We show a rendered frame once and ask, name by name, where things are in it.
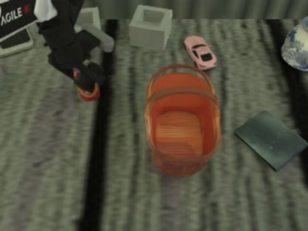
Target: gray box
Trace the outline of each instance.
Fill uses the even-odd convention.
[[[171,33],[172,10],[139,5],[129,24],[130,45],[164,50]]]

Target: red logo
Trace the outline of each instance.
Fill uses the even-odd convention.
[[[23,11],[24,11],[24,14],[28,14],[29,13],[29,5],[25,5]]]

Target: pink car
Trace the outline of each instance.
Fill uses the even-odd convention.
[[[184,46],[196,67],[200,70],[209,70],[216,66],[216,56],[200,36],[189,36],[184,40]]]

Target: floral pattern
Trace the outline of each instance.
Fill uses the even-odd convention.
[[[282,46],[282,58],[293,68],[308,71],[308,17],[290,31]]]

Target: car windshield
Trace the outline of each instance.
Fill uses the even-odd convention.
[[[212,55],[210,53],[207,53],[207,54],[202,54],[200,55],[201,56],[201,59],[202,61],[206,62],[206,61],[210,61],[212,60]]]
[[[206,47],[206,45],[204,45],[204,44],[198,44],[198,45],[194,45],[192,48],[193,48],[193,49],[197,49],[198,47]]]

